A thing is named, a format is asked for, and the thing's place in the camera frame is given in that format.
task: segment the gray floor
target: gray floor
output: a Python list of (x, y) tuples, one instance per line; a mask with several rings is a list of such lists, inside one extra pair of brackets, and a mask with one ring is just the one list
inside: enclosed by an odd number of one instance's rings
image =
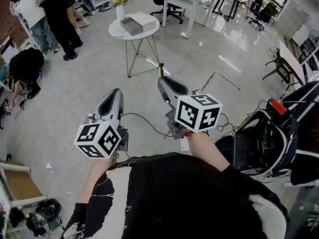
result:
[[(150, 13), (160, 9), (152, 0), (133, 0), (124, 7), (125, 13)], [(226, 4), (222, 10), (228, 12), (230, 5)], [(205, 13), (205, 9), (199, 8), (195, 20), (203, 22)], [(114, 9), (87, 16), (91, 24), (83, 29), (84, 45), (77, 50), (79, 57), (74, 61), (65, 62), (62, 50), (46, 56), (39, 95), (27, 101), (24, 111), (16, 107), (11, 117), (5, 117), (4, 130), (0, 132), (0, 157), (10, 153), (14, 160), (30, 166), (32, 178), (41, 192), (62, 204), (65, 222), (73, 212), (92, 164), (73, 145), (74, 137), (85, 116), (107, 92), (120, 88), (124, 93), (125, 113), (138, 113), (159, 131), (168, 131), (165, 113), (169, 108), (157, 89), (158, 72), (127, 78), (125, 43), (108, 33), (115, 18)], [(169, 16), (166, 27), (160, 26), (154, 34), (160, 61), (172, 76), (194, 89), (201, 89), (213, 75), (204, 91), (223, 104), (229, 122), (240, 125), (260, 100), (278, 98), (283, 93), (286, 85), (279, 76), (262, 81), (274, 68), (273, 64), (265, 66), (270, 61), (267, 49), (279, 46), (282, 39), (273, 28), (265, 26), (265, 31), (259, 32), (247, 23), (241, 10), (230, 22), (216, 15), (210, 18), (208, 27), (195, 22), (188, 40), (184, 38), (187, 24), (187, 17), (180, 25)], [(133, 49), (129, 48), (129, 55), (133, 57)], [(147, 43), (142, 45), (141, 53), (155, 59)], [(151, 67), (138, 59), (133, 70), (141, 72)], [(221, 117), (219, 124), (225, 121)], [(127, 115), (122, 125), (129, 129), (130, 156), (180, 152), (179, 141), (164, 140), (139, 117)], [(224, 132), (214, 129), (210, 135), (217, 140), (230, 130), (230, 126)], [(120, 160), (124, 159), (125, 154), (121, 154)], [(266, 185), (290, 209), (298, 189), (283, 188), (283, 180), (285, 178)]]

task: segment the flower vase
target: flower vase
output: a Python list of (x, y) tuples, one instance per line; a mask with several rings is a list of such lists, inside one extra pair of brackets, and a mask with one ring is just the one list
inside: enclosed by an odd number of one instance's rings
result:
[(119, 21), (125, 19), (125, 14), (123, 10), (123, 5), (116, 6), (116, 17)]

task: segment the black office chair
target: black office chair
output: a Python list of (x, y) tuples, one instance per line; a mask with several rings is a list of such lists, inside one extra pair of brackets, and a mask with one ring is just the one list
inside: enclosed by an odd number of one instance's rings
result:
[[(156, 5), (164, 5), (164, 0), (153, 0), (153, 2)], [(179, 24), (183, 24), (183, 19), (181, 17), (179, 17), (179, 16), (182, 15), (182, 12), (181, 11), (172, 11), (171, 9), (176, 10), (176, 9), (181, 9), (181, 8), (178, 7), (178, 6), (175, 6), (173, 4), (168, 3), (167, 4), (167, 14), (166, 15), (167, 16), (172, 15), (173, 17), (178, 18), (179, 19)], [(151, 13), (151, 15), (153, 15), (153, 14), (163, 14), (163, 10), (164, 9), (162, 9), (161, 11), (154, 11), (154, 12)]]
[(268, 23), (270, 21), (271, 17), (273, 17), (279, 13), (277, 11), (277, 6), (273, 2), (270, 2), (269, 4), (267, 4), (266, 7), (263, 8), (260, 12), (255, 10), (255, 9), (251, 9), (250, 11), (252, 11), (252, 13), (256, 16), (256, 18), (254, 19), (251, 17), (247, 17), (247, 18), (252, 19), (252, 21), (250, 21), (249, 24), (252, 22), (254, 24), (257, 24), (259, 26), (259, 31), (265, 29), (263, 27), (262, 22)]

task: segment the white t-shirt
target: white t-shirt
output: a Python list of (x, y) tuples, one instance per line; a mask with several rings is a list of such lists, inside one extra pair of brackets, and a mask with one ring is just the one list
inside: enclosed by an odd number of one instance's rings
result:
[(14, 8), (14, 13), (20, 13), (30, 28), (45, 16), (44, 9), (36, 6), (37, 2), (38, 0), (21, 0)]

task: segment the white round table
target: white round table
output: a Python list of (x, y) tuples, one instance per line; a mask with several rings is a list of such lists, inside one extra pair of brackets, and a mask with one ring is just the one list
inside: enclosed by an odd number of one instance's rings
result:
[[(127, 14), (125, 15), (125, 18), (127, 17), (130, 17), (131, 14)], [(136, 34), (136, 35), (130, 35), (120, 24), (120, 21), (118, 19), (114, 20), (110, 26), (109, 26), (109, 33), (111, 36), (113, 36), (114, 38), (118, 39), (118, 40), (125, 40), (125, 51), (126, 51), (126, 69), (127, 69), (127, 74), (128, 74), (128, 77), (130, 78), (132, 75), (131, 75), (131, 72), (132, 72), (132, 69), (133, 69), (133, 66), (134, 66), (134, 63), (135, 63), (135, 60), (137, 58), (137, 56), (140, 56), (141, 58), (143, 58), (144, 60), (146, 60), (147, 62), (153, 64), (156, 66), (156, 68), (154, 69), (157, 69), (159, 67), (159, 55), (158, 55), (158, 51), (156, 49), (156, 45), (155, 45), (155, 41), (154, 41), (154, 37), (153, 37), (153, 34), (159, 29), (160, 27), (160, 22), (157, 18), (153, 17), (155, 20), (156, 20), (156, 27), (152, 28), (152, 29), (149, 29), (145, 32), (141, 32), (139, 34)], [(151, 43), (148, 39), (149, 36), (152, 36), (152, 39), (153, 39), (153, 43), (154, 43), (154, 49), (153, 47), (151, 46)], [(139, 53), (139, 50), (140, 50), (140, 47), (141, 47), (141, 44), (144, 40), (144, 38), (146, 38), (146, 40), (148, 41), (151, 49), (152, 49), (152, 52), (154, 54), (154, 56), (156, 57), (157, 59), (157, 63), (152, 61), (151, 59), (143, 56), (142, 54)], [(138, 47), (137, 49), (135, 48), (134, 44), (133, 44), (133, 40), (140, 40), (139, 44), (138, 44)], [(129, 70), (129, 66), (128, 66), (128, 48), (127, 48), (127, 41), (131, 41), (132, 45), (133, 45), (133, 48), (135, 50), (135, 56), (134, 56), (134, 59), (133, 59), (133, 62), (130, 66), (130, 70)]]

